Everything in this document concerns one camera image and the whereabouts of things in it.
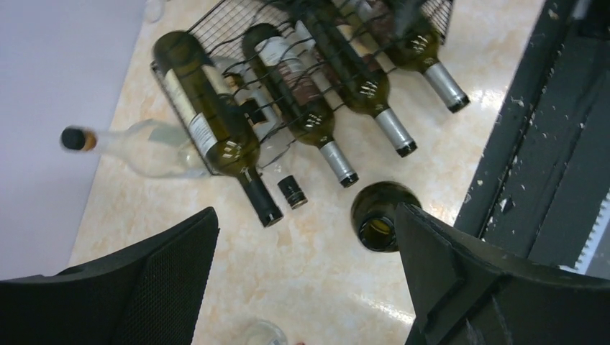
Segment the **dark bottle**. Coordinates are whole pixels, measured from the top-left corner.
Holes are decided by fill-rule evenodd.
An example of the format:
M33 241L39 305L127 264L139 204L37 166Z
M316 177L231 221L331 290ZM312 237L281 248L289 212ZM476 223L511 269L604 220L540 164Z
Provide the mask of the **dark bottle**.
M199 40L186 31L168 32L152 53L168 98L204 162L238 180L264 227L280 221L283 214L258 172L258 138Z

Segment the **black wire wine rack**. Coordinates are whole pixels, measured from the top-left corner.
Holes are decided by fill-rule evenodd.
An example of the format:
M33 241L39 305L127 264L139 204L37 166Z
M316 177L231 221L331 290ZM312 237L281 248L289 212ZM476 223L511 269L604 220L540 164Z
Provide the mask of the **black wire wine rack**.
M248 80L243 88L252 86L253 88L261 89L259 79L250 70L247 65L247 59L243 57L241 50L241 39L244 37L246 29L249 29L254 24L269 23L277 26L278 30L290 43L288 46L294 48L299 58L305 57L306 67L311 72L322 73L320 69L323 62L313 63L314 59L309 49L313 45L314 39L306 37L304 28L296 28L296 22L292 20L292 14L289 9L291 6L301 6L306 1L218 1L205 15L193 24L187 32L193 34L199 40L200 44L210 55L211 58L218 58L215 63L218 69L224 68L221 72L242 68L243 78ZM390 18L390 14L380 13L371 17L371 6L365 5L365 1L331 1L341 15L340 18L347 20L354 27L355 34L349 42L356 39L361 40L365 47L374 49L371 53L375 58L382 55L383 49L393 47L396 42L383 43L380 46L373 34L368 29L368 23L373 21L381 21L389 19L390 24L394 24L395 19ZM426 18L434 30L440 36L440 44L445 43L445 38L448 32L450 19L453 10L453 1L425 1L420 9L422 16ZM163 83L165 73L162 73L156 58L150 64L150 69L155 76L160 87L169 96L168 89ZM189 148L190 151L184 151L182 156L187 159L189 167L194 167L196 172L201 172L202 177L220 175L208 162L204 162L203 158L195 148Z

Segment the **square clear liquor bottle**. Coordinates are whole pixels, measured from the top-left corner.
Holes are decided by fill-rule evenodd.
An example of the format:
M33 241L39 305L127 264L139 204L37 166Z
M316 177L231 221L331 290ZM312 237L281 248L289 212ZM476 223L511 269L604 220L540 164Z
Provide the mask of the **square clear liquor bottle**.
M258 167L265 175L279 179L290 175L286 154L293 137L283 127L280 111L268 92L256 81L249 65L233 57L214 56L211 59L222 72L236 102L245 110L245 117L260 142Z

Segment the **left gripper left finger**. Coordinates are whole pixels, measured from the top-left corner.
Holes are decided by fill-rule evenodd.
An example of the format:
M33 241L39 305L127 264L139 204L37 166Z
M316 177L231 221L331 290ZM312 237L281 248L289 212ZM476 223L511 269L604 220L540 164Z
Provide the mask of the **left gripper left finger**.
M53 276L1 282L3 344L190 344L219 236L208 207Z

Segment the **green wine bottle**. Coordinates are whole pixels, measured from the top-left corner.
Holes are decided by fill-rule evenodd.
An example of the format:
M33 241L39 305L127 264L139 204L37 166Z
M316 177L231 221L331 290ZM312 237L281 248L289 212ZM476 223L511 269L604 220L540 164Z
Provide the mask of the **green wine bottle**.
M418 72L452 113L470 99L438 58L441 34L422 11L423 1L356 1L355 11L389 60Z
M255 24L245 31L242 53L295 139L321 152L342 187L356 183L358 174L333 137L334 111L291 43L272 24Z
M296 27L311 37L309 50L343 103L357 114L372 117L399 156L414 152L415 140L388 103L391 84L386 72L335 5L296 1L291 12Z
M407 203L421 207L410 188L394 181L380 181L363 188L350 210L350 219L359 242L373 252L397 252L396 207Z

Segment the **green wine bottle back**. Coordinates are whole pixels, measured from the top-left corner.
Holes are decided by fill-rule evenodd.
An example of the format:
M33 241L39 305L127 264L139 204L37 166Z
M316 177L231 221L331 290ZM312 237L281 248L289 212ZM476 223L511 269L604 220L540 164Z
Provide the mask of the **green wine bottle back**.
M452 113L470 99L438 58L441 34L422 11L423 1L356 1L355 11L389 60L418 72Z

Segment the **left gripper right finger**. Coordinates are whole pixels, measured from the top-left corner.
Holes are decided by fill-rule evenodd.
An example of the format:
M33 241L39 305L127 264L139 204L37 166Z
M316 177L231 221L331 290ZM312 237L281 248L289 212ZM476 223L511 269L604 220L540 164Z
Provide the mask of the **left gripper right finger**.
M417 206L396 208L416 314L408 344L607 344L609 281L495 247Z

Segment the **green wine bottle front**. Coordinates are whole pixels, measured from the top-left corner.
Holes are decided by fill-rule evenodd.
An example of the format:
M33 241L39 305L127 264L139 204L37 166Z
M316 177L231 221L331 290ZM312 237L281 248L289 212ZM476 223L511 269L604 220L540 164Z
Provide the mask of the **green wine bottle front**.
M272 24L255 24L245 31L242 53L295 139L321 152L342 187L356 183L358 174L333 137L334 111L291 43Z

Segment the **black bottle cap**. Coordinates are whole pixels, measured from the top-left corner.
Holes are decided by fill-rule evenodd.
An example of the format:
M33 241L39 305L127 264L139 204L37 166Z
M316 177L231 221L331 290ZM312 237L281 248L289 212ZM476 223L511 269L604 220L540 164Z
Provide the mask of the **black bottle cap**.
M297 183L296 179L292 175L288 175L285 178L277 182L277 186L282 192L286 202L291 209L296 209L308 202L308 199Z

